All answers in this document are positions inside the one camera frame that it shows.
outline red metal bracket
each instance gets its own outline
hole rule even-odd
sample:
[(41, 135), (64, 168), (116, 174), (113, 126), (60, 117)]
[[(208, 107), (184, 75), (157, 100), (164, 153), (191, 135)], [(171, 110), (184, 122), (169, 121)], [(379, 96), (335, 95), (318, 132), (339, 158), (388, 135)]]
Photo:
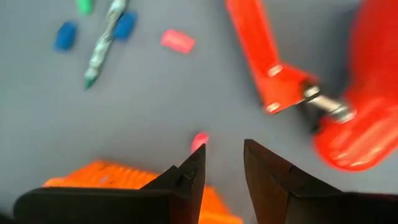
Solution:
[(277, 47), (259, 0), (226, 0), (236, 32), (264, 103), (264, 111), (278, 113), (303, 100), (302, 82), (311, 75), (279, 60)]

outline orange object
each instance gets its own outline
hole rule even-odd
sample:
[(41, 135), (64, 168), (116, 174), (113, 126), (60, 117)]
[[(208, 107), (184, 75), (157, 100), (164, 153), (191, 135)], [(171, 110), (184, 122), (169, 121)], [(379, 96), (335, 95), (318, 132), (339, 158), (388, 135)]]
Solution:
[[(226, 0), (254, 82), (274, 114), (303, 100), (305, 83), (316, 78), (279, 59), (261, 0)], [(351, 37), (353, 79), (344, 93), (353, 118), (320, 121), (314, 136), (320, 157), (346, 171), (380, 163), (398, 147), (398, 1), (365, 0), (356, 14)]]
[[(99, 187), (109, 189), (140, 189), (159, 174), (108, 161), (94, 161), (67, 177), (53, 178), (44, 187)], [(205, 186), (199, 224), (243, 224), (221, 201), (214, 187)]]
[(314, 76), (285, 64), (279, 59), (277, 46), (259, 0), (226, 0), (251, 68), (264, 111), (275, 114), (303, 100), (303, 81)]

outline green object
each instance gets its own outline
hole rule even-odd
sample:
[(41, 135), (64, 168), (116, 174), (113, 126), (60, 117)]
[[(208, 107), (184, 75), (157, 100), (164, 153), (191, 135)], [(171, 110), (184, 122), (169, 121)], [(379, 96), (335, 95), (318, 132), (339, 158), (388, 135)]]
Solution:
[(93, 12), (93, 0), (76, 0), (79, 12), (84, 15), (90, 15)]
[(91, 86), (94, 85), (94, 82), (97, 80), (97, 77), (94, 78), (86, 78), (85, 80), (85, 89), (88, 90)]

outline red plastic part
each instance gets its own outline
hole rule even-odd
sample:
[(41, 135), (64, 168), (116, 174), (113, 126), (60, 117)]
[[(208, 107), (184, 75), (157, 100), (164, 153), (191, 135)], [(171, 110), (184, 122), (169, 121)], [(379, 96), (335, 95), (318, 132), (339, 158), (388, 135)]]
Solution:
[(209, 135), (204, 132), (200, 132), (197, 134), (192, 141), (191, 153), (194, 153), (199, 147), (203, 144), (207, 144), (209, 142)]
[(363, 2), (353, 30), (353, 84), (345, 100), (356, 117), (345, 124), (325, 118), (315, 137), (334, 167), (366, 170), (398, 148), (398, 1)]
[[(302, 101), (302, 82), (315, 78), (279, 60), (265, 7), (261, 2), (226, 0), (226, 7), (264, 103), (264, 111), (274, 114)], [(278, 107), (267, 110), (268, 106), (274, 104)]]
[[(280, 62), (259, 0), (226, 0), (265, 109), (276, 113), (302, 100), (302, 82), (314, 79)], [(398, 148), (398, 1), (365, 0), (354, 26), (352, 85), (344, 98), (356, 112), (347, 123), (322, 120), (315, 136), (319, 155), (331, 166), (360, 171)], [(269, 75), (271, 68), (282, 70)]]

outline pen tip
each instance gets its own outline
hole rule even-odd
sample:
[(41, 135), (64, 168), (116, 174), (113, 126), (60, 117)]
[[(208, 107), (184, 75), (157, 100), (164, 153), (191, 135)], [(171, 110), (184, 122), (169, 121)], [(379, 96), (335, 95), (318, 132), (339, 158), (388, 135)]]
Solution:
[(88, 90), (90, 87), (94, 85), (96, 78), (87, 78), (85, 83), (85, 89)]

